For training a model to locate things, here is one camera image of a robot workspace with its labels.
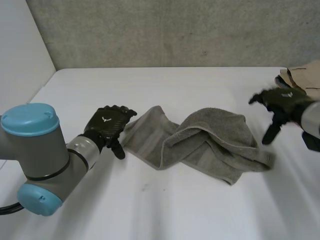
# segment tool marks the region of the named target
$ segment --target robotic hand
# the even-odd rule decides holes
[[[262,144],[270,144],[282,125],[294,122],[304,130],[302,138],[308,149],[320,152],[320,101],[315,101],[298,89],[272,88],[255,94],[249,104],[255,102],[274,113]]]
[[[26,182],[17,191],[18,203],[0,207],[0,215],[23,208],[43,216],[54,214],[104,147],[118,159],[125,158],[118,138],[135,115],[125,106],[99,108],[84,132],[66,145],[52,106],[30,103],[9,109],[0,116],[0,159],[17,160]]]
[[[83,136],[98,133],[103,145],[111,149],[118,159],[124,159],[126,155],[118,138],[130,118],[136,115],[135,111],[126,106],[99,108],[86,125]]]

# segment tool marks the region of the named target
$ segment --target white table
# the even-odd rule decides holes
[[[279,67],[64,69],[32,102],[52,105],[66,142],[97,108],[125,105],[143,115],[160,105],[181,123],[205,107],[244,114],[257,141],[272,115],[253,93],[269,88]],[[244,173],[234,185],[182,163],[156,171],[127,153],[105,150],[63,206],[50,217],[27,210],[0,216],[2,240],[315,240],[320,238],[320,153],[294,125],[271,146],[275,168]],[[0,206],[15,203],[25,181],[17,162],[0,171]]]

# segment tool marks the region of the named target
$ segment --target beige fabric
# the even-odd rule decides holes
[[[308,96],[320,99],[320,60],[303,66],[282,69],[279,76],[290,87],[301,89]]]

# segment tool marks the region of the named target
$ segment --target concrete wall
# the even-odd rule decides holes
[[[0,0],[0,115],[56,72],[25,0]]]
[[[298,66],[318,0],[27,0],[57,69]]]

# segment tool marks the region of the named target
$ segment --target gray towel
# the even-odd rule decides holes
[[[274,165],[274,156],[258,149],[245,117],[217,108],[196,111],[178,125],[154,106],[124,132],[123,146],[157,170],[183,162],[233,185],[243,172]]]

